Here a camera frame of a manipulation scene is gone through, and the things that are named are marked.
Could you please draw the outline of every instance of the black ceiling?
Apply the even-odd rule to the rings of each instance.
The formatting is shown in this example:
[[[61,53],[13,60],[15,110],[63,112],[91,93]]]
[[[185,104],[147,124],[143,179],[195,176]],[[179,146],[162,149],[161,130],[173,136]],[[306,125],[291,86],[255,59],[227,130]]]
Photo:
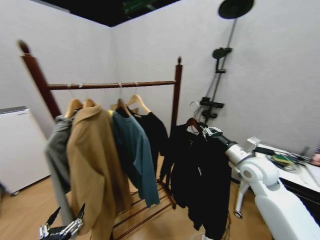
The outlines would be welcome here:
[[[179,0],[42,0],[71,14],[113,27]]]

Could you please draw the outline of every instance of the black jacket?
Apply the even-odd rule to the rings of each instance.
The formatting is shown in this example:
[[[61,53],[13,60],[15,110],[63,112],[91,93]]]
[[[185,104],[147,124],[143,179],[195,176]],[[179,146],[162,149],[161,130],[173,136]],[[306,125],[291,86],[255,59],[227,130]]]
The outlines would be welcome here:
[[[228,218],[231,168],[225,150],[214,139],[192,134],[185,125],[176,126],[160,178],[171,178],[171,190],[177,204],[188,207],[188,216],[199,230],[205,228],[210,239],[222,238]]]

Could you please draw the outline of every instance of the tan coat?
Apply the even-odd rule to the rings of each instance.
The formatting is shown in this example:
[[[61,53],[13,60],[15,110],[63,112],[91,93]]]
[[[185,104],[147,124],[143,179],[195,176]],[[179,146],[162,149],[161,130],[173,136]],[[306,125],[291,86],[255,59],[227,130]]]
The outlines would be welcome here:
[[[80,235],[92,229],[93,240],[108,240],[116,215],[132,203],[111,123],[99,105],[83,108],[75,116],[67,144],[71,208],[76,216],[85,203]]]

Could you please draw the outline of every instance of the wooden clothing rack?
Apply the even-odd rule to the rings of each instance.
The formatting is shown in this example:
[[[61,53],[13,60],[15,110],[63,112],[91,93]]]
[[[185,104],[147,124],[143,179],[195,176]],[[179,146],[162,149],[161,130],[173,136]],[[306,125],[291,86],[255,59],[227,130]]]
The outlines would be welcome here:
[[[21,58],[23,59],[25,66],[27,67],[29,73],[31,74],[33,81],[35,85],[37,86],[39,92],[41,93],[41,96],[49,109],[51,116],[53,119],[55,117],[61,115],[61,111],[57,105],[57,102],[52,95],[52,90],[82,90],[82,89],[111,89],[111,88],[133,88],[133,87],[147,87],[147,86],[162,86],[162,85],[174,85],[173,90],[173,104],[172,104],[172,116],[171,116],[171,132],[174,126],[177,124],[177,116],[178,116],[178,106],[179,106],[179,97],[180,97],[180,85],[181,85],[181,78],[182,78],[182,70],[183,65],[181,65],[181,57],[177,60],[177,65],[175,66],[175,78],[173,81],[148,81],[148,82],[125,82],[125,83],[72,83],[72,84],[48,84],[46,81],[46,78],[44,74],[41,71],[41,68],[37,62],[37,59],[32,56],[29,47],[27,44],[19,40],[18,45],[20,49],[22,50],[23,54]],[[169,189],[169,180],[166,180],[166,183],[162,182],[162,180],[157,179],[157,183],[160,185],[160,188],[158,189],[158,192],[160,190],[165,190],[166,195],[161,197],[160,200],[164,199],[165,197],[168,197],[170,200],[170,203],[162,207],[157,212],[151,214],[147,218],[143,219],[141,222],[139,222],[137,225],[131,227],[129,230],[118,236],[115,240],[119,240],[156,216],[157,214],[161,213],[163,210],[168,208],[169,206],[172,206],[173,209],[176,208],[176,201],[174,200],[172,193]],[[137,203],[141,202],[142,199],[134,202],[132,205],[136,205]],[[137,214],[141,213],[142,211],[146,210],[147,207],[136,211],[135,213],[131,214],[130,216],[126,217],[125,219],[121,220],[117,224],[113,226],[113,228],[118,227],[119,225],[123,224],[127,220],[131,219],[132,217],[136,216]]]

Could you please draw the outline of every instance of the teal shirt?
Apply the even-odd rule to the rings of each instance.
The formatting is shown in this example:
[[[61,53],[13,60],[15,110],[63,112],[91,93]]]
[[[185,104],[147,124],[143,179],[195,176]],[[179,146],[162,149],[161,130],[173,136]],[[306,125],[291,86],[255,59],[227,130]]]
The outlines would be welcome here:
[[[150,208],[160,201],[147,135],[133,116],[122,117],[115,111],[112,119],[121,166]]]

